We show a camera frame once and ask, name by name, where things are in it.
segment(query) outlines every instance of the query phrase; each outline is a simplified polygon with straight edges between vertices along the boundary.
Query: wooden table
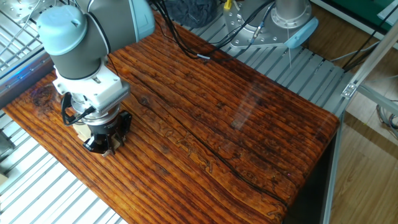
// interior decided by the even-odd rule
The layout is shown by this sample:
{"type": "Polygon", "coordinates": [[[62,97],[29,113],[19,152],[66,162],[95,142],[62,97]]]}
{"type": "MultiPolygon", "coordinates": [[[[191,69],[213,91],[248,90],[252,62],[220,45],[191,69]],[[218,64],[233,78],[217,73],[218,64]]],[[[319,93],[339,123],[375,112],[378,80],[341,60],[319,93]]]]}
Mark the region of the wooden table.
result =
{"type": "Polygon", "coordinates": [[[111,58],[133,114],[115,156],[63,125],[53,73],[4,111],[129,223],[280,223],[339,125],[237,60],[189,59],[159,27],[111,58]]]}

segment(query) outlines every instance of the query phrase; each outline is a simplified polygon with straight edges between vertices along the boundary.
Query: black fabric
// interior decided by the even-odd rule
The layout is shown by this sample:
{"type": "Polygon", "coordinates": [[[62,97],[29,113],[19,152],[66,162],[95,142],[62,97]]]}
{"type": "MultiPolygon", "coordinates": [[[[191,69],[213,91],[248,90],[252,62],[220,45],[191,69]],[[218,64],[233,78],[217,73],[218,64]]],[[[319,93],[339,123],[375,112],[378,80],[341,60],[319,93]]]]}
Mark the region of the black fabric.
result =
{"type": "Polygon", "coordinates": [[[216,17],[217,0],[174,0],[165,3],[171,18],[191,28],[203,27],[216,17]]]}

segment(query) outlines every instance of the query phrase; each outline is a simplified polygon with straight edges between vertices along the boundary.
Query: wooden floor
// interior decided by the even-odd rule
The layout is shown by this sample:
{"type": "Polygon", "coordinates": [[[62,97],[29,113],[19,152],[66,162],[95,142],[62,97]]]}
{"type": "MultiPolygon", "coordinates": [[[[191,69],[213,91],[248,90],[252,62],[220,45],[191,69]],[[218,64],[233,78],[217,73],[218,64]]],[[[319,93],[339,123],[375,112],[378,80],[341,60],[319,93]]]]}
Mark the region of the wooden floor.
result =
{"type": "MultiPolygon", "coordinates": [[[[369,37],[317,6],[313,10],[320,28],[311,38],[310,50],[328,60],[356,50],[369,37]]],[[[335,64],[343,66],[346,60],[335,64]]],[[[398,74],[397,62],[398,51],[392,49],[366,82],[392,100],[398,99],[398,79],[369,80],[398,74]]],[[[398,223],[398,141],[380,124],[375,107],[375,103],[358,93],[347,108],[332,224],[398,223]]]]}

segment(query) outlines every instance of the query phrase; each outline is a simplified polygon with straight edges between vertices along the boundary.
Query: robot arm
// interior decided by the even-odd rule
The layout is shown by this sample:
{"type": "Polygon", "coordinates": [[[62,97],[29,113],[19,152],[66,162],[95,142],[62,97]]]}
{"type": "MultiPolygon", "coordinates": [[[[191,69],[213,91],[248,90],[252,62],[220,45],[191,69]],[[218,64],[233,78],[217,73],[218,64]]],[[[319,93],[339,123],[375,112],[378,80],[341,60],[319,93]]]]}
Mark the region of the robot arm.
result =
{"type": "Polygon", "coordinates": [[[76,0],[73,6],[43,12],[37,28],[51,56],[57,91],[65,95],[62,116],[66,125],[87,124],[91,138],[84,146],[104,154],[123,144],[128,114],[118,115],[130,87],[106,68],[107,54],[153,33],[155,20],[145,0],[76,0]],[[76,115],[65,110],[72,107],[76,115]]]}

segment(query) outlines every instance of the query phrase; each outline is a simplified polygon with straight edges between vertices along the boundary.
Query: light blue joint cap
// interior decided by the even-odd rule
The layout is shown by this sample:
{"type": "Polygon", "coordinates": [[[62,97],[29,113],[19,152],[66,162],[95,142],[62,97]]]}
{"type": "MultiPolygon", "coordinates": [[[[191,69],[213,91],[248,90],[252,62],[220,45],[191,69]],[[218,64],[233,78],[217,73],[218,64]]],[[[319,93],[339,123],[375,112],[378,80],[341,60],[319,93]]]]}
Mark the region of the light blue joint cap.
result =
{"type": "Polygon", "coordinates": [[[145,0],[130,0],[132,16],[136,30],[136,41],[151,35],[155,31],[155,17],[145,0]]]}
{"type": "Polygon", "coordinates": [[[83,40],[87,19],[76,7],[52,7],[39,16],[36,26],[47,53],[63,55],[83,40]]]}
{"type": "Polygon", "coordinates": [[[289,40],[285,42],[286,47],[294,49],[306,41],[315,29],[318,27],[319,21],[317,18],[312,18],[299,31],[297,31],[289,40]]]}

